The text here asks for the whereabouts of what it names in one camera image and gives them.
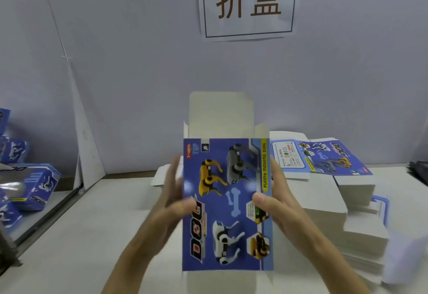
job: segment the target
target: bone graphic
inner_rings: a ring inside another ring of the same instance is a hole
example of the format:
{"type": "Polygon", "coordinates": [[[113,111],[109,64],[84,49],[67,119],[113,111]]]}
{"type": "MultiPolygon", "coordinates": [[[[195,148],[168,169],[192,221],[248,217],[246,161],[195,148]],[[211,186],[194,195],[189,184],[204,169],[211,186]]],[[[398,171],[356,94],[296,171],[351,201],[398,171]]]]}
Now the bone graphic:
{"type": "Polygon", "coordinates": [[[241,211],[239,210],[239,194],[241,191],[238,188],[233,187],[231,192],[233,194],[233,211],[230,214],[233,217],[237,217],[241,214],[241,211]]]}
{"type": "Polygon", "coordinates": [[[230,205],[230,206],[232,206],[232,205],[233,205],[233,202],[232,202],[232,200],[230,199],[230,192],[229,192],[229,191],[227,191],[227,192],[226,192],[226,196],[227,196],[227,199],[229,200],[229,205],[230,205]]]}

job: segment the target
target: black object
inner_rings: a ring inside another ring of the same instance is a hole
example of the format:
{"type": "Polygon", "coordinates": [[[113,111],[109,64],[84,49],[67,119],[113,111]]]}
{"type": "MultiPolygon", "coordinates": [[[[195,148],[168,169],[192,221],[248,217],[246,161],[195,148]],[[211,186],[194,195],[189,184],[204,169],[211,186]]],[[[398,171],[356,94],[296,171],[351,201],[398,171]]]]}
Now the black object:
{"type": "Polygon", "coordinates": [[[410,162],[409,173],[418,179],[420,182],[428,186],[428,162],[427,161],[416,161],[410,162]]]}

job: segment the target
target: gray robot dog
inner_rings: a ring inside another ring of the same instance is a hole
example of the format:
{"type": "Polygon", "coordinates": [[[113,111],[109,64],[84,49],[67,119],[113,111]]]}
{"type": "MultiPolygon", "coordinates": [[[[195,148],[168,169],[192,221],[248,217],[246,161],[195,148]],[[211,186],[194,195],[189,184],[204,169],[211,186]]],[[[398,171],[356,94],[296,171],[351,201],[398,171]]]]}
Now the gray robot dog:
{"type": "Polygon", "coordinates": [[[248,180],[243,175],[244,169],[257,170],[251,163],[241,159],[241,151],[247,152],[252,159],[254,158],[254,153],[246,146],[235,144],[229,148],[229,153],[227,154],[227,182],[229,185],[233,185],[241,179],[248,180]]]}

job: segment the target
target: sign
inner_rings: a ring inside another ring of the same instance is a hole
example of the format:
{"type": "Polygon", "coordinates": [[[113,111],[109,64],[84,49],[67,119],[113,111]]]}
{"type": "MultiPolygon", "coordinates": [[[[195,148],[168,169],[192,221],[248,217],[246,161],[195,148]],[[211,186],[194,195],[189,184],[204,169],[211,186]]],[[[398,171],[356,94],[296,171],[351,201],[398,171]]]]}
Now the sign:
{"type": "Polygon", "coordinates": [[[285,37],[293,33],[297,0],[199,0],[205,41],[285,37]]]}

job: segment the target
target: person's left hand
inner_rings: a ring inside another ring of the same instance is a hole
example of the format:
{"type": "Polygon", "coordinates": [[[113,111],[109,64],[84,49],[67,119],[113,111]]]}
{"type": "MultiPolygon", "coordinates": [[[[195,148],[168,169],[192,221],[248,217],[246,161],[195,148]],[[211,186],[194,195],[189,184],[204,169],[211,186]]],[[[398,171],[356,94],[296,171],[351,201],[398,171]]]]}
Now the person's left hand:
{"type": "Polygon", "coordinates": [[[176,156],[168,169],[165,185],[158,202],[129,243],[141,258],[151,260],[165,246],[179,221],[196,208],[193,198],[182,199],[183,178],[175,180],[180,156],[176,156]]]}

